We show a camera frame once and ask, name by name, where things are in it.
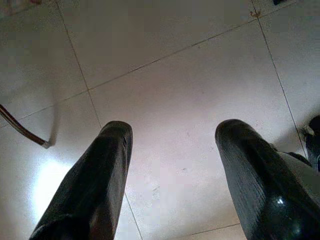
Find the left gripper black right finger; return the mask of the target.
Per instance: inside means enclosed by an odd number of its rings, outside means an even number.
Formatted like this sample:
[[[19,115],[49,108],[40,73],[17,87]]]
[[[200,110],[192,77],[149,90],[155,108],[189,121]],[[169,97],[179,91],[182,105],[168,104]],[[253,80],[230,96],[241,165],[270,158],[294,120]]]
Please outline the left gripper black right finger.
[[[307,157],[281,152],[239,119],[221,122],[215,142],[248,240],[320,237],[320,121],[304,129]]]

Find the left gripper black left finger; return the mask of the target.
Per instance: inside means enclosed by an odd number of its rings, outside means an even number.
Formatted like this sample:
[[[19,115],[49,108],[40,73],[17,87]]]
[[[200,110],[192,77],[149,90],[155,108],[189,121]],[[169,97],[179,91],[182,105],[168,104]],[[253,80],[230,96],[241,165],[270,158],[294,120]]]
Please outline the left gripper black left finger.
[[[132,148],[132,127],[108,122],[67,172],[30,239],[113,240]]]

